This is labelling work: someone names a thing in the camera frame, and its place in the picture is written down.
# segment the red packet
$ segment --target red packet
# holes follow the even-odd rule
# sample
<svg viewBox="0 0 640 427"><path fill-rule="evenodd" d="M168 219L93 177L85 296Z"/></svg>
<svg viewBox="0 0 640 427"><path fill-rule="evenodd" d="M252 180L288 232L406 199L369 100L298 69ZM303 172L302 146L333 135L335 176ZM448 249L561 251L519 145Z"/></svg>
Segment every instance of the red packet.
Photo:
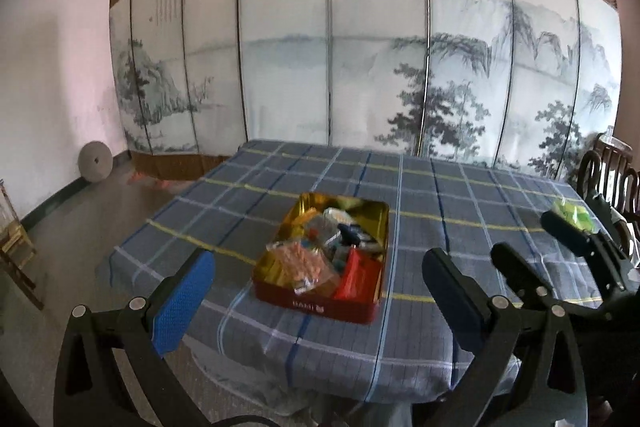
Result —
<svg viewBox="0 0 640 427"><path fill-rule="evenodd" d="M334 299L373 302L382 263L361 253L355 247L349 251L349 259L344 269L340 285Z"/></svg>

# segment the landscape painting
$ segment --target landscape painting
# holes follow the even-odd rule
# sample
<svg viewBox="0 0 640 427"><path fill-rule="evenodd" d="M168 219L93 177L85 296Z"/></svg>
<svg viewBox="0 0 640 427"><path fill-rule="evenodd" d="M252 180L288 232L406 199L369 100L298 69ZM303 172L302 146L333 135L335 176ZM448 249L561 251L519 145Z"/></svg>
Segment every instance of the landscape painting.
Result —
<svg viewBox="0 0 640 427"><path fill-rule="evenodd" d="M431 0L422 155L493 165L512 43L511 0Z"/></svg>
<svg viewBox="0 0 640 427"><path fill-rule="evenodd" d="M574 133L577 21L577 0L514 0L513 76L497 168L558 175L570 125Z"/></svg>
<svg viewBox="0 0 640 427"><path fill-rule="evenodd" d="M328 143L326 0L240 0L249 139Z"/></svg>
<svg viewBox="0 0 640 427"><path fill-rule="evenodd" d="M184 0L184 51L201 154L231 156L245 142L236 0Z"/></svg>
<svg viewBox="0 0 640 427"><path fill-rule="evenodd" d="M149 153L131 54L130 8L130 0L119 0L109 10L111 64L127 147L130 151Z"/></svg>
<svg viewBox="0 0 640 427"><path fill-rule="evenodd" d="M425 0L332 0L333 145L414 153Z"/></svg>
<svg viewBox="0 0 640 427"><path fill-rule="evenodd" d="M131 0L133 59L152 152L198 151L182 56L181 0Z"/></svg>
<svg viewBox="0 0 640 427"><path fill-rule="evenodd" d="M577 179L578 161L597 133L612 132L620 97L620 17L603 0L578 0L580 71L575 113L560 177Z"/></svg>

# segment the gray disc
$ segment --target gray disc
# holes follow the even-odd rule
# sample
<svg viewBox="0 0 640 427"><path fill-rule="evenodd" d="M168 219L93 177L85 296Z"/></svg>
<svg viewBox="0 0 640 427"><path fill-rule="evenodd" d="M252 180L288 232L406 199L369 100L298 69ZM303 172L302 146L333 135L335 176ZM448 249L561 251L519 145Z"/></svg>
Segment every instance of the gray disc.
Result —
<svg viewBox="0 0 640 427"><path fill-rule="evenodd" d="M113 155L102 142L89 142L78 155L80 175L88 182L101 182L113 169Z"/></svg>

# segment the plaid tablecloth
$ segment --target plaid tablecloth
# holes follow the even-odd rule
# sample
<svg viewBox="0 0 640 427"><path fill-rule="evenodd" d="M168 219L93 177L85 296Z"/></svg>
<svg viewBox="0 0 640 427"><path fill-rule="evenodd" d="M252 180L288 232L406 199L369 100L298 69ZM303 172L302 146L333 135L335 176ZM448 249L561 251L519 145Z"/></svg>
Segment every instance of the plaid tablecloth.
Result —
<svg viewBox="0 0 640 427"><path fill-rule="evenodd" d="M300 192L386 201L392 213L385 299L368 326L258 301L252 268ZM566 184L476 166L362 150L252 141L116 247L111 283L149 295L194 246L216 258L216 279L188 335L283 385L374 402L430 401L455 386L471 355L455 343L424 285L431 247L449 251L489 295L514 298L492 266L506 241L557 296L597 306L589 269L540 228ZM513 378L512 367L506 383Z"/></svg>

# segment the floor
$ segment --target floor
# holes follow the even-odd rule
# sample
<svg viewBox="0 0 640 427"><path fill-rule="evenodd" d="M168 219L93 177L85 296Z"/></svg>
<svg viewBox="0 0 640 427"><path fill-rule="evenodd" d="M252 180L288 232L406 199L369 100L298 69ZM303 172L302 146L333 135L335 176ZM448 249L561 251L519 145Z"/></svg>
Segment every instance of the floor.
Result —
<svg viewBox="0 0 640 427"><path fill-rule="evenodd" d="M65 201L31 230L38 255L26 271L38 284L44 311L39 312L0 271L0 369L41 427L52 426L58 352L71 309L79 303L94 311L116 309L130 298L98 282L95 268L114 245L186 187L183 183L154 188L149 179L129 184L132 174L129 163L116 168L107 180ZM116 353L116 357L140 415L160 425L126 356ZM283 427L306 425L301 419L270 415L219 388L200 372L185 346L166 359L210 421L260 414Z"/></svg>

